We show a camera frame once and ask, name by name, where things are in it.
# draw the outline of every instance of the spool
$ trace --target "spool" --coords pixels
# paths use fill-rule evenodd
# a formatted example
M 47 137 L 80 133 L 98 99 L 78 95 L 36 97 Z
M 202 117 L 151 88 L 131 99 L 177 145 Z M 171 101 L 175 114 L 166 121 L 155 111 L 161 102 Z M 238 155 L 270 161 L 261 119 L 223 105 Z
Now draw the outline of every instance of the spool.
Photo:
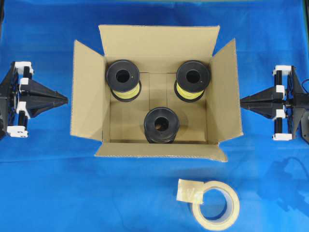
M 179 127 L 177 115 L 166 107 L 149 111 L 144 120 L 145 136 L 151 144 L 173 143 Z
M 174 90 L 180 100 L 196 102 L 203 96 L 210 80 L 208 68 L 199 61 L 191 60 L 177 70 Z
M 111 64 L 106 71 L 105 79 L 112 95 L 121 102 L 130 102 L 140 94 L 140 71 L 129 60 L 122 59 Z

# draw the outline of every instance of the black cable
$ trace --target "black cable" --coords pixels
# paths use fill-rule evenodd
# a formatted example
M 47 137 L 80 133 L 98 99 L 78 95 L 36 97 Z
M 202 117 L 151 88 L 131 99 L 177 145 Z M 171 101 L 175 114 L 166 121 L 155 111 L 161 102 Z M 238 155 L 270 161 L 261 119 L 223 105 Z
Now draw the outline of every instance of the black cable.
M 306 93 L 308 93 L 308 91 L 306 90 L 306 88 L 304 87 L 304 84 L 309 81 L 309 79 L 306 79 L 303 81 L 303 83 L 301 83 L 302 88 L 305 90 Z

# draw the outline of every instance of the cardboard bottom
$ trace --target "cardboard bottom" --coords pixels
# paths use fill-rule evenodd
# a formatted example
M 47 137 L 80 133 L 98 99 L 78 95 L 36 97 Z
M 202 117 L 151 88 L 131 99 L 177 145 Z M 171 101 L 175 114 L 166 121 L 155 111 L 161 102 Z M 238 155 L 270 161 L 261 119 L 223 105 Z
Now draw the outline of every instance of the cardboard bottom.
M 142 89 L 135 100 L 120 102 L 111 95 L 110 142 L 148 143 L 144 118 L 151 109 L 164 106 L 180 120 L 175 144 L 207 144 L 206 96 L 197 102 L 183 102 L 174 92 L 175 80 L 175 73 L 141 73 Z

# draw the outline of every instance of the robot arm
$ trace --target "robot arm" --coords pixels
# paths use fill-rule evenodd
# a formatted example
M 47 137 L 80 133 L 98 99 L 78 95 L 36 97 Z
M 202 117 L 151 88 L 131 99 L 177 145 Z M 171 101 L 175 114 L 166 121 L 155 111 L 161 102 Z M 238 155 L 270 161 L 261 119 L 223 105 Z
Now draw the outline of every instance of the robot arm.
M 68 103 L 68 98 L 32 80 L 31 62 L 13 62 L 0 85 L 0 139 L 27 138 L 28 120 L 40 113 Z M 18 114 L 18 125 L 13 125 Z

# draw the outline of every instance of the spool hole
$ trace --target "spool hole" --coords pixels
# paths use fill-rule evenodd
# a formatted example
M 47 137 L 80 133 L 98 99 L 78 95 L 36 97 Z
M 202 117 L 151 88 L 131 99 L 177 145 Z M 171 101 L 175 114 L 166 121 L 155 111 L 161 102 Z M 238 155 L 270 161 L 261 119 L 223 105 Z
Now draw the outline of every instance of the spool hole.
M 125 83 L 130 79 L 130 74 L 127 70 L 124 70 L 124 69 L 119 70 L 116 73 L 116 79 L 117 79 L 117 81 L 119 81 L 121 83 Z
M 200 209 L 207 220 L 217 220 L 221 218 L 226 211 L 227 204 L 225 197 L 216 189 L 205 192 L 203 202 L 204 204 L 200 205 Z
M 158 131 L 166 131 L 169 128 L 169 121 L 165 117 L 158 117 L 154 122 L 154 127 Z
M 200 80 L 201 76 L 198 71 L 190 70 L 189 72 L 187 72 L 186 78 L 188 82 L 195 84 Z

